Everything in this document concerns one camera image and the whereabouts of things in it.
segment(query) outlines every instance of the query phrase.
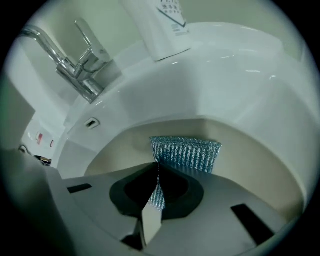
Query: white bottle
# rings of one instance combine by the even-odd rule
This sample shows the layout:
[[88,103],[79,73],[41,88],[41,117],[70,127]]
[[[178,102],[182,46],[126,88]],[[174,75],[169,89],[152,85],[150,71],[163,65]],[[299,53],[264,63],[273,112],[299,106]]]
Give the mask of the white bottle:
[[178,0],[120,0],[133,18],[154,61],[191,48],[186,20]]

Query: sink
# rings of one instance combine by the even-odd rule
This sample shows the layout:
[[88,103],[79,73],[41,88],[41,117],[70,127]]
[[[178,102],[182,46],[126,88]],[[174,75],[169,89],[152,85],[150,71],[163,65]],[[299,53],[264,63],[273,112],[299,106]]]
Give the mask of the sink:
[[116,56],[121,76],[93,104],[77,99],[51,166],[63,179],[96,175],[153,162],[151,136],[213,139],[222,147],[212,173],[293,220],[319,179],[313,74],[261,31],[215,22],[189,30],[192,49],[170,58],[152,61],[143,42]]

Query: faucet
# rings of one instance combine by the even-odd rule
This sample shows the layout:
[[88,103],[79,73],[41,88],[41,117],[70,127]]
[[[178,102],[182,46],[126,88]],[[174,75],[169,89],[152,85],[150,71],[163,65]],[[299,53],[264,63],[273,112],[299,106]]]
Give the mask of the faucet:
[[19,36],[36,40],[56,63],[55,71],[91,104],[104,90],[93,76],[108,64],[111,58],[85,20],[80,18],[74,23],[88,44],[77,64],[66,57],[47,33],[37,26],[26,25]]

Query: beige basin water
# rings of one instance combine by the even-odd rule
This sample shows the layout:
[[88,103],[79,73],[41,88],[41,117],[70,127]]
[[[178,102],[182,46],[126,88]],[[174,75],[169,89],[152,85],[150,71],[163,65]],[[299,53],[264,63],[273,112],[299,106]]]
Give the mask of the beige basin water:
[[115,172],[154,162],[149,138],[182,136],[222,144],[212,173],[230,179],[276,209],[287,221],[303,211],[303,195],[290,170],[248,135],[209,119],[145,124],[114,138],[92,161],[85,175]]

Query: rectangular black hole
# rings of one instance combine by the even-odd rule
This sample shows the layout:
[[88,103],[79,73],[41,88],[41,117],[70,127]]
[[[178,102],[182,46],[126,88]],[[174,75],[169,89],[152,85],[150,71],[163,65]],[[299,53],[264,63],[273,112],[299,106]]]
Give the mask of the rectangular black hole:
[[255,213],[245,204],[232,206],[231,210],[237,216],[239,221],[248,231],[256,245],[261,245],[263,242],[270,239],[274,233],[258,218]]
[[90,127],[90,126],[94,125],[95,123],[96,123],[95,121],[91,121],[90,123],[88,123],[88,124],[86,125],[86,127]]
[[87,190],[87,189],[90,189],[92,188],[92,186],[90,184],[81,184],[81,185],[78,185],[78,186],[71,186],[71,187],[68,187],[68,191],[70,194],[73,194],[73,193],[77,193],[77,192],[80,192],[80,191],[83,191],[83,190]]

